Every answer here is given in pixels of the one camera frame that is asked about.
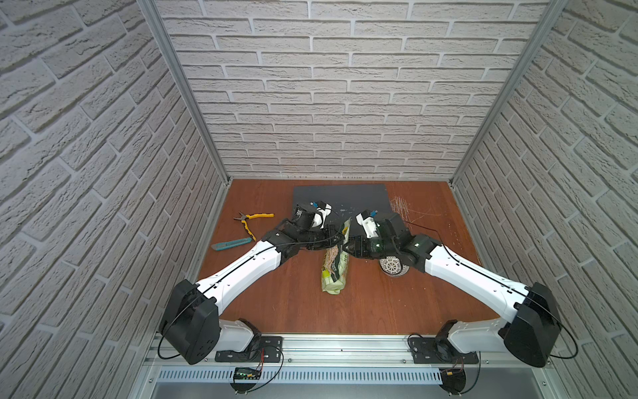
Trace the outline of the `green oats bag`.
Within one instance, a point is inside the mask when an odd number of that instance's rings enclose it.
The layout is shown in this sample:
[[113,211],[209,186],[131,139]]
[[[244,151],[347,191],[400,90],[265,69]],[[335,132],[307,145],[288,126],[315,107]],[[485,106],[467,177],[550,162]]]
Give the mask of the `green oats bag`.
[[342,240],[328,249],[322,264],[322,291],[331,295],[340,294],[347,283],[349,254],[343,249],[350,234],[351,219],[347,219],[342,227]]

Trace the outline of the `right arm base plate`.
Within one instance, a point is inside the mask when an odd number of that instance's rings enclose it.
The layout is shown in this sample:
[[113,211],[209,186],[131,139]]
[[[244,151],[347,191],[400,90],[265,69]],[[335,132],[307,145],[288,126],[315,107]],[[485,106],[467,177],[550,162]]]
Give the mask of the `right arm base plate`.
[[414,364],[478,364],[476,352],[461,354],[449,343],[435,337],[411,335],[407,339]]

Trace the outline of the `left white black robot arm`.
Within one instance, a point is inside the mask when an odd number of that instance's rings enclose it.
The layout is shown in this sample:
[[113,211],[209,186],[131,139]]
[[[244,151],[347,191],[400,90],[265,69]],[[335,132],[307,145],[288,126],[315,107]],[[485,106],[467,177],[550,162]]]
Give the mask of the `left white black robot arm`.
[[190,365],[211,352],[257,351],[261,332],[245,320],[221,319],[234,299],[265,274],[296,256],[300,250],[324,250],[343,239],[335,224],[335,211],[323,202],[299,204],[290,219],[257,241],[229,266],[192,283],[174,286],[159,325],[159,334]]

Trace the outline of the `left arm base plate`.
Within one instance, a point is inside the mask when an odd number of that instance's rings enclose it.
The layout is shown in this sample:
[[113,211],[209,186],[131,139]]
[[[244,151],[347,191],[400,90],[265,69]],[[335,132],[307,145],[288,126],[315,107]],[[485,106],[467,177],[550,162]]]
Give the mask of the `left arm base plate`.
[[282,336],[260,336],[254,337],[246,349],[242,352],[218,351],[215,354],[215,362],[264,362],[278,363],[282,361],[283,337]]

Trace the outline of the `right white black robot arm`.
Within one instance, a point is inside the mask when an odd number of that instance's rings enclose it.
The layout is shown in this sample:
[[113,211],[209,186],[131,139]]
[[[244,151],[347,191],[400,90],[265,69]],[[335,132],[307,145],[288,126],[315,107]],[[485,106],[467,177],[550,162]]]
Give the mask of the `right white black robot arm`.
[[412,234],[397,213],[365,211],[356,217],[363,232],[344,244],[358,259],[394,258],[400,265],[442,279],[498,315],[479,322],[448,321],[435,336],[434,349],[445,362],[467,353],[508,352],[532,367],[544,367],[563,328],[551,290],[495,274],[427,234]]

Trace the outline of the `white patterned breakfast bowl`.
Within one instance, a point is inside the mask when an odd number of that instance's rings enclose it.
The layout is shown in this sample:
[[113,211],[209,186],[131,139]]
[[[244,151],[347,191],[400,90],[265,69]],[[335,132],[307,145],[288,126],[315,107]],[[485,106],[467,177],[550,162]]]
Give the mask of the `white patterned breakfast bowl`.
[[409,266],[406,266],[400,262],[397,257],[388,256],[379,260],[381,271],[387,276],[398,278],[407,274],[410,270]]

